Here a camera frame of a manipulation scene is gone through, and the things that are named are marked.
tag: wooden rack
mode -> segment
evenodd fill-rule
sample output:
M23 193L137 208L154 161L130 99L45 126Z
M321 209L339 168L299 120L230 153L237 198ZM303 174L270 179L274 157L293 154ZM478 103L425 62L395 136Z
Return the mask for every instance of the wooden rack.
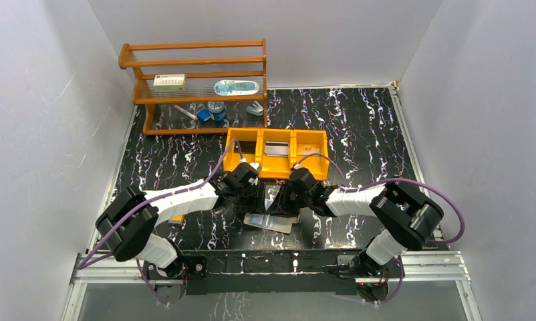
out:
M176 52L184 49L215 49L236 47L262 47L261 55L225 58L188 58L186 55L177 55ZM191 65L219 65L219 64L262 64L258 71L232 71L232 72L196 72L185 73L185 92L156 92L153 81L156 74L175 74L172 72L144 74L142 68L166 66ZM160 134L210 134L227 132L226 127L214 128L179 128L154 129L152 121L156 104L176 104L189 102L230 102L230 101L264 101L264 127L267 125L267 91L266 91L266 40L261 41L230 41L230 42L204 42L204 43L168 43L158 45L129 45L122 46L118 56L118 65L121 69L132 68L136 81L132 93L132 103L146 105L146 119L144 121L145 135ZM254 80L260 85L257 94L248 96L219 96L213 91L213 86L223 79Z

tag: blue container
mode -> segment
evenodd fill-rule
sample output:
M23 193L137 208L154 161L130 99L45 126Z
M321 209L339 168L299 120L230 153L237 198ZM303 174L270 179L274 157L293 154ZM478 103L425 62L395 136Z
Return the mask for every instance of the blue container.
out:
M225 102L208 102L207 110L211 113L211 118L215 122L222 122L227 117Z

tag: blue package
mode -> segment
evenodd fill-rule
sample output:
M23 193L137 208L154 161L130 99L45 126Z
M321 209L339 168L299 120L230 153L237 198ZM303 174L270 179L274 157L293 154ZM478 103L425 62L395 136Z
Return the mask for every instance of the blue package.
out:
M197 113L197 118L199 118L199 120L202 122L206 122L207 120L211 119L211 114L209 114L207 109L203 109Z

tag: white box in bin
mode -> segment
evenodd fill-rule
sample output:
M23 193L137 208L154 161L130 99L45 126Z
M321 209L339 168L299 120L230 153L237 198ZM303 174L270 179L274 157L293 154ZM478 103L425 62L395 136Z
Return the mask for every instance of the white box in bin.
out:
M156 75L154 77L154 89L157 92L184 92L185 75Z

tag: wooden shelf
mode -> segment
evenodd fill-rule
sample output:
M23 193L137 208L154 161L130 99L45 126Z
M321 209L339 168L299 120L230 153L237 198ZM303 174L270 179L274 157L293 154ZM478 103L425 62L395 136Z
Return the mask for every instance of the wooden shelf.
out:
M259 48L258 52L250 49ZM191 50L203 51L193 54ZM262 64L261 70L233 72L197 72L185 73L186 91L157 92L154 89L156 74L175 74L153 72L144 74L143 68L222 65L222 64ZM264 127L267 126L267 91L266 91L266 40L261 41L226 41L200 43L164 43L150 45L130 45L125 43L118 56L118 65L122 69L132 68L136 81L132 92L132 103L146 105L145 135L161 134L210 134L227 132L228 128L181 128L155 129L152 120L157 104L182 104L191 102L264 102ZM253 80L260 85L258 93L249 96L219 96L213 86L219 80L238 79Z

